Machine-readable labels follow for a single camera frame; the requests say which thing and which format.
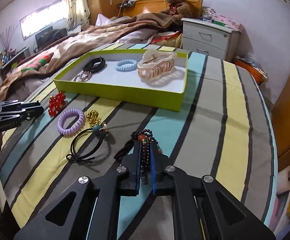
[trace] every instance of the drawer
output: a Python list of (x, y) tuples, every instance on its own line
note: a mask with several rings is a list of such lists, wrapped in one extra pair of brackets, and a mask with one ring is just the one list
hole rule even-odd
[(200, 41), (225, 51), (228, 50), (230, 36), (230, 33), (212, 27), (189, 22), (183, 23), (183, 37)]
[(211, 45), (183, 38), (183, 49), (226, 60), (227, 52)]

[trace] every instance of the brown stuffed animal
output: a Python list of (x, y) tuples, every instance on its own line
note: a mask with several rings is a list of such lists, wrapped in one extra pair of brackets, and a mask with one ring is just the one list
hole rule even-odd
[(173, 22), (181, 26), (182, 25), (182, 18), (191, 18), (192, 12), (190, 11), (189, 4), (186, 2), (186, 0), (165, 0), (170, 5), (169, 8), (165, 9), (164, 11), (161, 11), (161, 13), (164, 14), (171, 14), (173, 15)]

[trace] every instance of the teal bead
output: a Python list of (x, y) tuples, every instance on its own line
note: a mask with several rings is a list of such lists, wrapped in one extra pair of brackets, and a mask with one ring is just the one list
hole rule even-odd
[(99, 125), (99, 124), (96, 124), (93, 126), (93, 133), (95, 133), (96, 135), (99, 135), (100, 134), (100, 129), (102, 127)]

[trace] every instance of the curtain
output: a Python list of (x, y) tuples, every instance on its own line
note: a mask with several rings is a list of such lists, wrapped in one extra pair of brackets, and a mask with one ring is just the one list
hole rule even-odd
[(85, 23), (89, 23), (90, 11), (87, 0), (63, 0), (68, 7), (67, 30), (70, 31)]

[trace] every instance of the striped tablecloth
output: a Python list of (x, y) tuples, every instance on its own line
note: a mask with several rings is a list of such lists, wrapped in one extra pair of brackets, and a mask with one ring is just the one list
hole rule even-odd
[[(96, 50), (144, 47), (108, 44)], [(183, 51), (155, 45), (146, 48)], [(216, 177), (269, 225), (276, 195), (277, 155), (260, 90), (251, 75), (234, 64), (195, 52), (189, 53), (188, 63), (180, 112), (66, 93), (67, 109), (96, 110), (109, 127), (110, 134), (92, 164), (66, 160), (73, 138), (61, 136), (56, 128), (58, 118), (47, 112), (49, 96), (57, 90), (54, 83), (40, 87), (28, 101), (38, 100), (45, 112), (37, 120), (7, 131), (0, 154), (1, 182), (20, 227), (80, 176), (102, 176), (130, 134), (141, 129), (153, 131), (174, 165), (192, 176)], [(79, 154), (89, 152), (96, 142), (93, 134), (82, 137), (77, 143)], [(150, 192), (149, 185), (141, 185), (137, 197), (122, 197), (117, 238), (135, 230), (131, 239), (173, 239), (170, 198), (155, 199)]]

